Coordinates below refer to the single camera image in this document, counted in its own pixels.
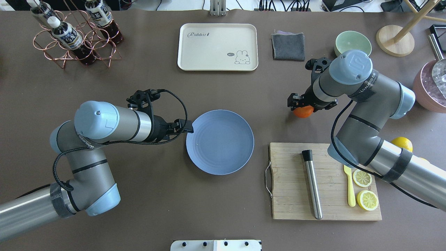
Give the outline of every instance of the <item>wooden cutting board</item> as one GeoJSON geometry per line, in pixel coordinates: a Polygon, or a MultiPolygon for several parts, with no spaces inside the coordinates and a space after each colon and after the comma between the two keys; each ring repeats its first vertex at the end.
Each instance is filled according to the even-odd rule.
{"type": "MultiPolygon", "coordinates": [[[[381,210],[366,211],[356,203],[347,203],[347,175],[343,165],[327,153],[329,144],[270,143],[269,154],[273,174],[273,219],[316,220],[311,208],[305,164],[301,152],[311,149],[322,207],[322,220],[379,221],[381,210]]],[[[376,195],[375,177],[368,188],[353,183],[355,196],[362,190],[376,195]]]]}

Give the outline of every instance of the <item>wire rack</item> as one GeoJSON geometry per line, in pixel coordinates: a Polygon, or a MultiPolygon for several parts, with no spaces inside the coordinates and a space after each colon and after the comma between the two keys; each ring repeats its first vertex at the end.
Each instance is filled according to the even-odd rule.
{"type": "Polygon", "coordinates": [[[110,37],[110,34],[104,30],[107,26],[98,28],[95,23],[91,22],[90,15],[86,11],[79,10],[72,0],[70,2],[75,6],[75,10],[69,7],[66,0],[63,0],[63,2],[69,9],[69,13],[65,16],[60,11],[54,12],[61,20],[70,23],[78,34],[83,37],[84,45],[91,50],[90,54],[82,59],[77,58],[70,50],[61,45],[59,40],[51,35],[51,29],[43,25],[40,25],[43,30],[34,36],[34,48],[42,51],[45,58],[56,63],[61,69],[65,69],[67,61],[83,60],[91,54],[94,55],[97,61],[102,61],[108,68],[113,60],[122,59],[116,44],[112,41],[118,34],[110,37]]]}

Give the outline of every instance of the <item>bottle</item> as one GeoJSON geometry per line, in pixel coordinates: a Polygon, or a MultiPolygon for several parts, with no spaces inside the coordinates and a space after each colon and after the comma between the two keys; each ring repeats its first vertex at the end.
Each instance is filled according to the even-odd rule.
{"type": "MultiPolygon", "coordinates": [[[[108,32],[110,39],[119,44],[124,40],[122,33],[119,31],[118,25],[113,20],[112,14],[108,10],[107,5],[103,0],[86,0],[85,9],[90,14],[94,23],[100,28],[108,32]]],[[[107,38],[107,33],[101,30],[104,37],[107,38]]]]}
{"type": "Polygon", "coordinates": [[[56,15],[51,6],[45,2],[40,2],[39,0],[26,0],[31,6],[31,13],[37,19],[37,21],[44,27],[48,26],[47,19],[50,17],[60,18],[56,15]]]}
{"type": "Polygon", "coordinates": [[[96,52],[85,46],[83,37],[76,29],[73,29],[71,24],[60,21],[56,17],[48,18],[48,24],[53,28],[51,30],[53,37],[58,39],[66,49],[72,51],[81,63],[89,65],[96,61],[96,52]]]}

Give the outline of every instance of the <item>light blue joint cap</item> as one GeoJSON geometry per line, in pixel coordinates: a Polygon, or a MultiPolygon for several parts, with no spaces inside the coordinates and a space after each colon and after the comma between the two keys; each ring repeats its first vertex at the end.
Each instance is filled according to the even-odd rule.
{"type": "Polygon", "coordinates": [[[415,93],[401,83],[399,84],[401,88],[400,104],[398,105],[396,112],[390,117],[391,119],[399,119],[403,117],[412,109],[413,104],[415,103],[415,93]]]}
{"type": "Polygon", "coordinates": [[[348,50],[331,62],[328,72],[336,82],[354,85],[364,82],[372,73],[372,60],[360,50],[348,50]]]}
{"type": "MultiPolygon", "coordinates": [[[[349,152],[349,150],[347,150],[347,148],[344,146],[344,144],[342,144],[339,139],[337,137],[334,138],[334,142],[336,143],[336,146],[338,147],[338,150],[341,152],[341,154],[346,157],[348,160],[350,160],[352,163],[358,165],[359,162],[353,157],[353,155],[351,155],[351,153],[349,152]]],[[[335,160],[337,160],[338,162],[340,162],[341,164],[344,164],[350,168],[354,168],[354,166],[350,165],[349,163],[347,163],[339,154],[338,152],[336,152],[335,147],[333,146],[333,144],[330,144],[330,146],[328,147],[328,155],[330,155],[332,158],[334,158],[335,160]]]]}
{"type": "Polygon", "coordinates": [[[85,212],[87,212],[88,216],[96,216],[116,207],[120,201],[121,196],[119,195],[118,186],[115,183],[108,191],[105,192],[105,194],[103,194],[97,201],[89,206],[85,212]]]}
{"type": "Polygon", "coordinates": [[[60,126],[58,126],[56,129],[54,129],[50,135],[50,146],[57,154],[62,153],[62,151],[60,151],[60,149],[59,149],[59,146],[57,145],[57,134],[59,133],[60,128],[67,122],[70,122],[70,121],[63,122],[60,126]]]}
{"type": "Polygon", "coordinates": [[[119,112],[107,102],[87,101],[74,115],[74,127],[82,136],[103,139],[118,127],[119,112]]]}

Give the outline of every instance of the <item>round plate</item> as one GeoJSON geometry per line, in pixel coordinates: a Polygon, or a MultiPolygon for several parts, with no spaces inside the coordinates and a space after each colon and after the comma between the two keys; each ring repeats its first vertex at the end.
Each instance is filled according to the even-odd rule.
{"type": "Polygon", "coordinates": [[[201,170],[226,175],[242,168],[254,150],[254,134],[240,115],[213,110],[193,123],[194,133],[186,138],[187,153],[201,170]]]}

